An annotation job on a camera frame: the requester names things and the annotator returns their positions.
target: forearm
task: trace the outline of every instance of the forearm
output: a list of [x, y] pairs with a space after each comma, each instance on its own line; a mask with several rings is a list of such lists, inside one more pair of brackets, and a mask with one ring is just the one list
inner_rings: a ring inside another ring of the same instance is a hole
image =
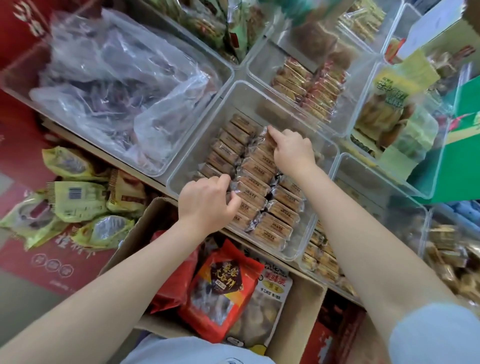
[[453, 294], [413, 251], [322, 170], [303, 170], [296, 182], [313, 205], [340, 266], [386, 342], [396, 322], [407, 313], [431, 302], [455, 302]]
[[27, 327], [0, 350], [0, 362], [106, 362], [202, 239], [189, 226], [176, 223]]

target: yellow snack package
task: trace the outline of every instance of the yellow snack package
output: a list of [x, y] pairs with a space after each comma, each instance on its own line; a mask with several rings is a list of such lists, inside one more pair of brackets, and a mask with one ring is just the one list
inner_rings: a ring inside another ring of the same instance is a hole
[[135, 225], [134, 220], [109, 215], [72, 229], [72, 240], [86, 248], [116, 249]]
[[107, 189], [97, 183], [48, 182], [47, 198], [52, 211], [65, 222], [92, 220], [108, 212]]
[[36, 192], [18, 203], [3, 219], [0, 227], [12, 230], [25, 240], [25, 250], [40, 246], [68, 226], [52, 212], [45, 194]]
[[113, 169], [108, 183], [110, 197], [107, 208], [114, 213], [134, 212], [142, 215], [145, 210], [144, 184], [128, 173]]
[[109, 170], [97, 173], [92, 162], [78, 150], [56, 146], [42, 149], [45, 166], [58, 176], [73, 181], [107, 182]]

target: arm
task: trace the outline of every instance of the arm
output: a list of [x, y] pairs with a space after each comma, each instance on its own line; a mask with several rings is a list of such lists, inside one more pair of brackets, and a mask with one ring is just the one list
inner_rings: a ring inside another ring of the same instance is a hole
[[275, 163], [313, 205], [340, 266], [387, 344], [408, 313], [433, 302], [456, 303], [433, 270], [315, 165], [309, 139], [290, 130], [269, 131], [277, 142]]
[[225, 203], [230, 177], [188, 183], [179, 221], [67, 298], [0, 349], [0, 363], [104, 363], [138, 322], [155, 293], [210, 233], [230, 223], [241, 199]]

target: open cardboard box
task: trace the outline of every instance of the open cardboard box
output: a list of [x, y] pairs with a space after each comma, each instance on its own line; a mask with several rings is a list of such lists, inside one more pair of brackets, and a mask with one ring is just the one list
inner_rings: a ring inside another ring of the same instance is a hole
[[[102, 269], [101, 274], [146, 246], [155, 231], [165, 228], [165, 213], [176, 205], [177, 201], [168, 197], [154, 199], [118, 251]], [[326, 287], [268, 253], [255, 248], [228, 230], [223, 229], [221, 233], [290, 272], [293, 285], [265, 355], [277, 364], [299, 363], [322, 306]], [[185, 324], [175, 321], [171, 314], [145, 314], [135, 327], [153, 332], [164, 338], [195, 335]]]

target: red snack bag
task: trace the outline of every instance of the red snack bag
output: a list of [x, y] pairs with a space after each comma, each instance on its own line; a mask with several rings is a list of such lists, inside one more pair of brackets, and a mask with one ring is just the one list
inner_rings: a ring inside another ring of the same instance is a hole
[[193, 279], [180, 317], [203, 339], [221, 342], [250, 300], [263, 268], [225, 240]]
[[[153, 240], [162, 235], [166, 230], [157, 231], [153, 236]], [[195, 267], [198, 260], [198, 248], [191, 253], [185, 261], [172, 273], [172, 275], [160, 287], [152, 300], [153, 308], [150, 311], [154, 314], [158, 311], [168, 310], [169, 308], [178, 307], [187, 302], [188, 286], [193, 278]]]

